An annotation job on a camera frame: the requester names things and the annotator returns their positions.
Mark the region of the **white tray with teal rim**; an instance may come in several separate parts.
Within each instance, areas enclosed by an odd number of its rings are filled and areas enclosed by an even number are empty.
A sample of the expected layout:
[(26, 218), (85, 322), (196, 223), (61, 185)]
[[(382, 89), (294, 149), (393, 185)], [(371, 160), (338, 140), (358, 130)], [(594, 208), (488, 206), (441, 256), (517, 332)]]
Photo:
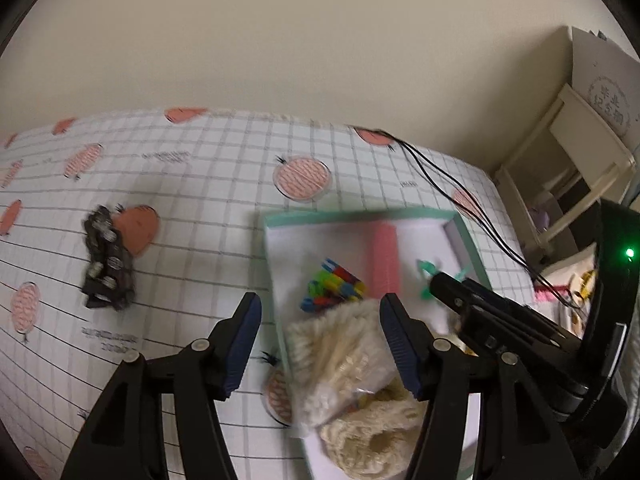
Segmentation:
[[(265, 253), (291, 408), (285, 327), (327, 311), (307, 313), (300, 308), (308, 282), (326, 259), (344, 266), (363, 282), (367, 289), (363, 300), (376, 299), (380, 303), (381, 298), (372, 297), (368, 286), (370, 233), (378, 222), (396, 226), (400, 262), (400, 291), (396, 295), (407, 312), (423, 321), (434, 337), (447, 339), (458, 348), (461, 346), (454, 332), (454, 314), (433, 297), (426, 301), (421, 299), (420, 293), (426, 283), (416, 265), (418, 260), (437, 263), (442, 272), (453, 278), (454, 274), (468, 268), (466, 278), (487, 282), (480, 255), (460, 214), (431, 208), (270, 214), (265, 220)], [(363, 394), (337, 416), (359, 408), (368, 394), (374, 393)], [(292, 433), (303, 445), (310, 474), (316, 479), (350, 479), (326, 456), (319, 434), (323, 425), (308, 430), (302, 428), (296, 424), (292, 408)]]

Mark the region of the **bag with cream knit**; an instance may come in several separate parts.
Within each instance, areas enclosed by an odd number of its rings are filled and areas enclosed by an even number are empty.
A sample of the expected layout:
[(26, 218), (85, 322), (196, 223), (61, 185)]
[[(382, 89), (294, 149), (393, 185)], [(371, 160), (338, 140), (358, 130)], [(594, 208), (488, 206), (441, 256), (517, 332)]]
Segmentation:
[(308, 430), (328, 422), (396, 375), (376, 299), (344, 302), (285, 327), (294, 420)]

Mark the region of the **pink hair comb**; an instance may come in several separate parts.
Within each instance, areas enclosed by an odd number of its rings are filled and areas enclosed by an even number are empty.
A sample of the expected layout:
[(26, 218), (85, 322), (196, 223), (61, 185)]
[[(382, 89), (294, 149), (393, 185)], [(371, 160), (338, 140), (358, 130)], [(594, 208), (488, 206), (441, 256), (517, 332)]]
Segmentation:
[(382, 298), (388, 292), (400, 291), (400, 262), (396, 226), (375, 223), (369, 242), (368, 286), (370, 295)]

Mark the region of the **pink crochet mat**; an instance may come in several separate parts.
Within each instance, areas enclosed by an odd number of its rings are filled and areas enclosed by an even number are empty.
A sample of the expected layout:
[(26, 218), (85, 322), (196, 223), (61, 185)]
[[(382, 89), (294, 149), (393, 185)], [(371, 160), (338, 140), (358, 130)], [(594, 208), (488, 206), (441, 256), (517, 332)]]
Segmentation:
[(569, 306), (573, 305), (572, 294), (567, 285), (553, 285), (536, 281), (534, 283), (534, 299), (536, 304), (560, 302)]

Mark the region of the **grid tablecloth with pomegranates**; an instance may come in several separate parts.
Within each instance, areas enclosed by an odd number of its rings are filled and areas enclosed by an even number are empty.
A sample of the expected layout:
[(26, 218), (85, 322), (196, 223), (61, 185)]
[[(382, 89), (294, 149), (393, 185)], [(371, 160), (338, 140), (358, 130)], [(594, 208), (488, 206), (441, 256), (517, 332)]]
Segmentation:
[[(166, 356), (230, 315), (244, 292), (269, 298), (262, 218), (275, 211), (446, 209), (457, 184), (516, 241), (483, 170), (437, 152), (426, 182), (399, 148), (353, 128), (198, 108), (70, 118), (1, 149), (1, 419), (44, 478), (56, 479), (94, 402), (129, 349)], [(82, 232), (100, 205), (154, 210), (125, 311), (90, 310)]]

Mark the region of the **black toy car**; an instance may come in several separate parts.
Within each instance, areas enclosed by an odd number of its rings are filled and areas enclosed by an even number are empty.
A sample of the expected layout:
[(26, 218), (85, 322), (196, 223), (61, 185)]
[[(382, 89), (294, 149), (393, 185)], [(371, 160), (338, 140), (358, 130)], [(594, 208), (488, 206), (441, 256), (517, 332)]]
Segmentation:
[(84, 220), (89, 263), (81, 292), (88, 309), (125, 310), (134, 302), (134, 266), (111, 211), (99, 206)]

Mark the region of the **green plastic figure toy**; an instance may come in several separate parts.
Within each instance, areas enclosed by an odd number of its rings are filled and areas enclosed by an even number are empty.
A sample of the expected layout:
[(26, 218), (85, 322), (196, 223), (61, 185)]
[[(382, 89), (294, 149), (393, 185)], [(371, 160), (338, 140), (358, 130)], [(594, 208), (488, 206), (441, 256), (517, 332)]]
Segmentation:
[[(442, 270), (440, 270), (440, 267), (437, 263), (434, 263), (428, 260), (418, 260), (416, 262), (416, 265), (418, 266), (418, 270), (426, 283), (426, 285), (424, 286), (424, 289), (421, 290), (420, 297), (422, 300), (425, 300), (425, 301), (430, 300), (433, 297), (430, 289), (431, 280), (432, 278), (434, 278), (434, 276), (437, 273), (442, 272)], [(466, 278), (466, 276), (468, 275), (468, 272), (469, 272), (469, 269), (464, 268), (458, 273), (454, 274), (454, 279), (457, 280), (458, 282), (461, 282)]]

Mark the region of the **colourful yellow block toy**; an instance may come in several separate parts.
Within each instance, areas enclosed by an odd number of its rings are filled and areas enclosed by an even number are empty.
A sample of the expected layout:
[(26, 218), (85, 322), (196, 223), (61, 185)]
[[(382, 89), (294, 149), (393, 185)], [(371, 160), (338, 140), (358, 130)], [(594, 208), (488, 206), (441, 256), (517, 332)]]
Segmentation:
[(342, 304), (363, 300), (366, 286), (354, 274), (331, 259), (322, 262), (320, 270), (308, 282), (300, 308), (307, 313), (320, 313)]

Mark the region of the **white printed cardboard box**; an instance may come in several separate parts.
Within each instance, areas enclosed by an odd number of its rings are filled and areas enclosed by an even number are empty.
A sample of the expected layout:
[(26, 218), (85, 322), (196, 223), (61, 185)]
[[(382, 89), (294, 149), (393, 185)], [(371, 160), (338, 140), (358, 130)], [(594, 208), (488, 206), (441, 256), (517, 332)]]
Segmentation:
[(572, 28), (572, 88), (639, 154), (639, 62), (615, 42)]

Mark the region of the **cream knitted cloth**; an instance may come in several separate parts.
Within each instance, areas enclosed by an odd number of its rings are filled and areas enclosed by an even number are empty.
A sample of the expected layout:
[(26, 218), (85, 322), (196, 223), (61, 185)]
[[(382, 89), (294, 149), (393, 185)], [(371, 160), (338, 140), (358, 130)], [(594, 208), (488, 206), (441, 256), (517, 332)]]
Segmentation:
[(320, 428), (326, 456), (351, 479), (397, 476), (409, 467), (426, 408), (396, 378)]

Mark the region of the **cream wooden shelf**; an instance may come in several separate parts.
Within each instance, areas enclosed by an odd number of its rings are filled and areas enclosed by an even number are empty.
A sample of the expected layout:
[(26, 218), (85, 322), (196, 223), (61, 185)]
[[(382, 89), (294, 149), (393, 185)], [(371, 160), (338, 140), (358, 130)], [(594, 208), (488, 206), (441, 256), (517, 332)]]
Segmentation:
[(612, 128), (566, 84), (494, 181), (525, 257), (562, 259), (577, 249), (570, 225), (600, 198), (621, 200), (635, 169)]

